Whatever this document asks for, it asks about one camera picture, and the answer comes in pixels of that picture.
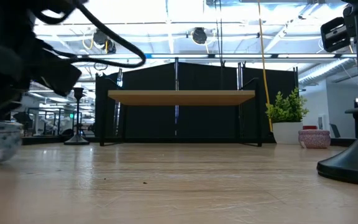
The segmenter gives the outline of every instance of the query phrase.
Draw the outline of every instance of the white planter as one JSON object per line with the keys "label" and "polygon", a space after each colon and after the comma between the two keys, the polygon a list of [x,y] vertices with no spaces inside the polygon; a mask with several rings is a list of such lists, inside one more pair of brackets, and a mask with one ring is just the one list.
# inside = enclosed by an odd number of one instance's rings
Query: white planter
{"label": "white planter", "polygon": [[302,122],[273,123],[274,139],[277,144],[299,144],[298,132],[302,129]]}

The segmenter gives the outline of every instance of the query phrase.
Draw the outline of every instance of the pink bowl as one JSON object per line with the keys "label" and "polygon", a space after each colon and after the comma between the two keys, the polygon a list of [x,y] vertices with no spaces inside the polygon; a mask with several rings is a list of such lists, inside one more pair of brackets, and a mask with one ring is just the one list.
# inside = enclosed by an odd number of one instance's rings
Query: pink bowl
{"label": "pink bowl", "polygon": [[299,143],[307,149],[326,149],[331,143],[327,130],[301,130]]}

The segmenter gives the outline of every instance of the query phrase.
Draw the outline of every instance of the white wall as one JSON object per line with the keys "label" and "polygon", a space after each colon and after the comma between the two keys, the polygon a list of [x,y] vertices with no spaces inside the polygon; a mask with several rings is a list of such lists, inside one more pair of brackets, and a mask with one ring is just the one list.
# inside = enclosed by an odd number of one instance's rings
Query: white wall
{"label": "white wall", "polygon": [[358,98],[358,86],[355,83],[328,83],[327,96],[330,123],[337,126],[341,138],[355,138],[353,115],[345,114],[345,110],[354,108],[354,100]]}
{"label": "white wall", "polygon": [[316,86],[302,88],[306,91],[300,92],[300,95],[307,99],[305,108],[309,110],[309,113],[303,118],[303,125],[318,127],[318,118],[321,116],[323,117],[323,129],[330,130],[326,81],[320,81]]}

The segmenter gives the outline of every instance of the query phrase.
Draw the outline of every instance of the blue and white pot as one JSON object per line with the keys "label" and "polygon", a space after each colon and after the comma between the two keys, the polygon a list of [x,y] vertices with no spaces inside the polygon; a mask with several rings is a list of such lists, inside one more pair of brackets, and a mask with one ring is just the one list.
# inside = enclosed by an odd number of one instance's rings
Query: blue and white pot
{"label": "blue and white pot", "polygon": [[22,145],[22,125],[9,121],[0,121],[0,162],[12,158]]}

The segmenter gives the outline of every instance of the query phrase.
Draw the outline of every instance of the potted plant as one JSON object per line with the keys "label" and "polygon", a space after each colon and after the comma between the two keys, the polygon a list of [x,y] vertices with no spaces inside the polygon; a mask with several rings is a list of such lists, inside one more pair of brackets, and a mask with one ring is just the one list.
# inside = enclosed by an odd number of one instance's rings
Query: potted plant
{"label": "potted plant", "polygon": [[274,105],[266,104],[266,114],[272,120],[277,144],[299,143],[298,132],[303,128],[302,118],[309,112],[303,108],[305,103],[306,99],[299,96],[299,90],[295,88],[286,98],[278,92]]}

